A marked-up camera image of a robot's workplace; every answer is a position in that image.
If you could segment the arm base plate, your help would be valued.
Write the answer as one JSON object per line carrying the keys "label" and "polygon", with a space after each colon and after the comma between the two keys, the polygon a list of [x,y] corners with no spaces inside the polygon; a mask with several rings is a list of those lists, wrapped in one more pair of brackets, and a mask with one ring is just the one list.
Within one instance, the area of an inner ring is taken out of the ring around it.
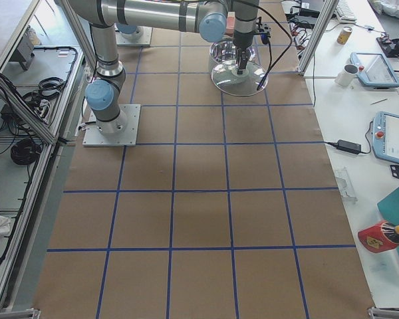
{"label": "arm base plate", "polygon": [[90,147],[135,146],[141,105],[120,104],[120,114],[111,122],[96,120],[91,113],[84,133],[83,145]]}
{"label": "arm base plate", "polygon": [[152,41],[151,27],[137,27],[133,33],[122,32],[115,25],[116,44],[119,47],[149,47]]}

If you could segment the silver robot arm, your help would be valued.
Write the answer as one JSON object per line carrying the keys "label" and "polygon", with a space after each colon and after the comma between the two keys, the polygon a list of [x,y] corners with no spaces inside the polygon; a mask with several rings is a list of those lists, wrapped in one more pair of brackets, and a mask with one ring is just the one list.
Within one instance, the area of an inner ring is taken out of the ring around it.
{"label": "silver robot arm", "polygon": [[232,96],[252,96],[267,85],[268,72],[253,62],[251,54],[254,36],[267,35],[258,19],[257,1],[70,1],[69,6],[90,27],[98,79],[87,86],[85,98],[103,136],[121,134],[129,125],[129,116],[118,104],[126,77],[117,35],[134,44],[146,30],[159,28],[197,33],[216,45],[224,39],[233,13],[234,57],[218,63],[211,79]]}
{"label": "silver robot arm", "polygon": [[143,35],[143,28],[136,25],[117,23],[118,39],[128,42],[136,42]]}

